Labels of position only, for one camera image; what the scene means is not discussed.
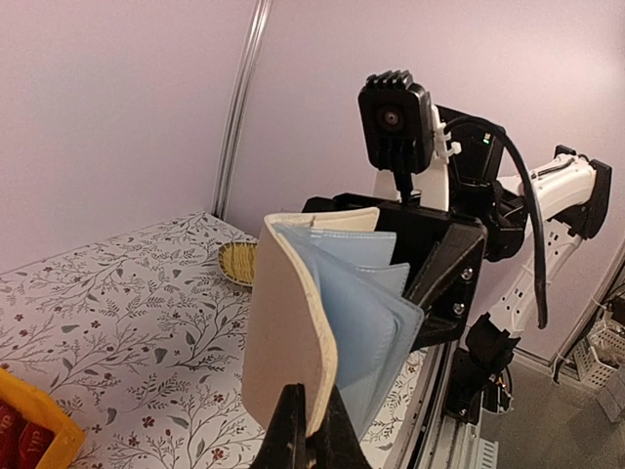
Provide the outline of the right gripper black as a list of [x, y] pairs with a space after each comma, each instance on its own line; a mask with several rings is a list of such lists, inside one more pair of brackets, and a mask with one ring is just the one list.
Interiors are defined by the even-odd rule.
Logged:
[[414, 350], [457, 340], [467, 323], [481, 268], [487, 229], [477, 218], [414, 203], [342, 193], [308, 199], [304, 212], [376, 207], [375, 230], [396, 234], [392, 263], [410, 265], [403, 297], [424, 312]]

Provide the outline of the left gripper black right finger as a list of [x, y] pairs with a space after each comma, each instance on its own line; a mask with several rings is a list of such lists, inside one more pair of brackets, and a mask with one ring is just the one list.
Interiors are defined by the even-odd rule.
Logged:
[[310, 436], [310, 467], [371, 469], [336, 386], [332, 389], [319, 429]]

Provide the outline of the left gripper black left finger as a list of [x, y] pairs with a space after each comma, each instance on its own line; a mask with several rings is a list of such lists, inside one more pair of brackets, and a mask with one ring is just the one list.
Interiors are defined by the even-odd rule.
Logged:
[[301, 469], [307, 461], [306, 393], [302, 384], [283, 387], [253, 469]]

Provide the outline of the beige card holder wallet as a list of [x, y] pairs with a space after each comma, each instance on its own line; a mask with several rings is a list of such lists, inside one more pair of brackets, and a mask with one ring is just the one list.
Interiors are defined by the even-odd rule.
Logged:
[[242, 400], [268, 426], [282, 389], [305, 388], [309, 433], [339, 391], [363, 437], [394, 386], [424, 320], [403, 295], [393, 231], [376, 207], [267, 216], [258, 241]]

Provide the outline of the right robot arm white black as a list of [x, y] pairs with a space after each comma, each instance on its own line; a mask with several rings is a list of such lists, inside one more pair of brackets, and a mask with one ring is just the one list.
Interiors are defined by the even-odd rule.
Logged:
[[[455, 149], [441, 184], [445, 210], [419, 196], [401, 207], [388, 195], [343, 193], [313, 197], [308, 212], [378, 207], [377, 226], [394, 232], [395, 261], [410, 266], [404, 297], [426, 314], [414, 346], [464, 339], [453, 357], [445, 395], [446, 413], [477, 423], [478, 401], [491, 378], [505, 373], [530, 316], [548, 321], [547, 286], [567, 257], [594, 237], [606, 217], [610, 166], [559, 146], [554, 159], [535, 170], [498, 178], [504, 153], [520, 159], [504, 128], [447, 107], [434, 113]], [[502, 299], [469, 322], [480, 266], [515, 256], [528, 241], [534, 254]]]

